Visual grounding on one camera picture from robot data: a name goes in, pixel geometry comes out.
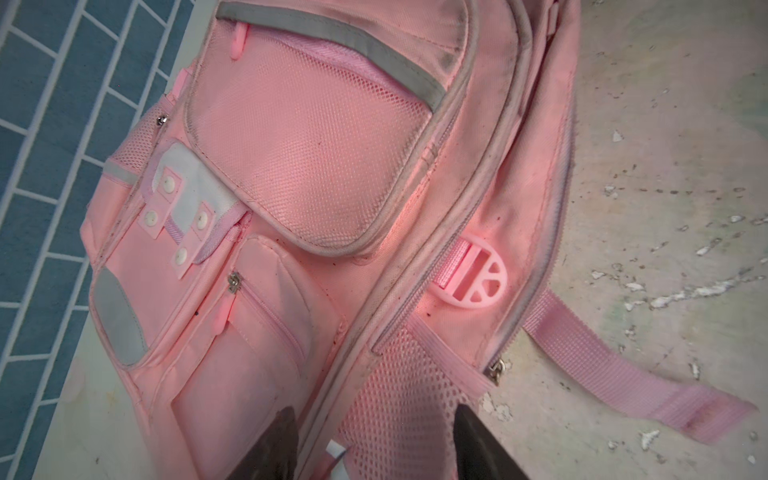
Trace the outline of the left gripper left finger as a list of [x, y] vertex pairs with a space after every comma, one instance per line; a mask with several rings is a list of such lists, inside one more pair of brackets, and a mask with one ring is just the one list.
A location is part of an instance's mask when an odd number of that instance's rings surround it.
[[299, 429], [293, 407], [280, 410], [227, 480], [291, 480], [298, 462]]

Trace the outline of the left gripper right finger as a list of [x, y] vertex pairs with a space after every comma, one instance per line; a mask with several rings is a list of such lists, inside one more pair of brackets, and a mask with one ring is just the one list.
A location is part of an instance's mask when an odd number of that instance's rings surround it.
[[457, 478], [461, 480], [528, 480], [475, 411], [466, 404], [457, 406], [453, 441]]

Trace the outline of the pink student backpack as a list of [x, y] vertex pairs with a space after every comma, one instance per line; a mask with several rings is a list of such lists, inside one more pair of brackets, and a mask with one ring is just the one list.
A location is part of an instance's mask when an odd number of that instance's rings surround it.
[[458, 479], [527, 332], [613, 409], [716, 441], [753, 407], [639, 368], [549, 288], [576, 1], [221, 1], [106, 161], [95, 328], [162, 479], [227, 479], [293, 407], [293, 479]]

